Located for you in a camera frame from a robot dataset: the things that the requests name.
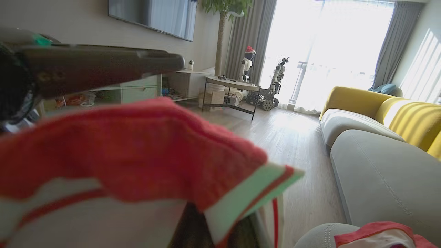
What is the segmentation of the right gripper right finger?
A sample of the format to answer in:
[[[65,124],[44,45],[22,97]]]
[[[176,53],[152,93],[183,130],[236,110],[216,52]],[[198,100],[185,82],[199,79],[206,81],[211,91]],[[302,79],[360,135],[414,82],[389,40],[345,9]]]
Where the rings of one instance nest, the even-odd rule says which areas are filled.
[[[249,215],[236,223],[227,240],[227,248],[260,248],[256,215]]]

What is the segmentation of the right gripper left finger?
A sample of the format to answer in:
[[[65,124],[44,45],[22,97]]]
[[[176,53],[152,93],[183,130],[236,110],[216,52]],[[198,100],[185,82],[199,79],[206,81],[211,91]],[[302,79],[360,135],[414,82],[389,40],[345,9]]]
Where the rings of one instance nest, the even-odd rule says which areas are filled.
[[[170,248],[211,248],[211,234],[205,215],[195,204],[186,204],[169,243]]]

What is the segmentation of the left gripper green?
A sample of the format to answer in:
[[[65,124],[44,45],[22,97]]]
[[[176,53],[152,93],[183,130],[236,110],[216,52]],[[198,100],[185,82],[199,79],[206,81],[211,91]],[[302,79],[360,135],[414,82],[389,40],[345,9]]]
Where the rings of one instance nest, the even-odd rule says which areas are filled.
[[[44,33],[1,28],[1,126],[26,126],[39,118],[36,85],[14,50],[51,44],[60,41]],[[43,99],[176,72],[185,65],[181,55],[136,48],[21,48],[21,57]]]

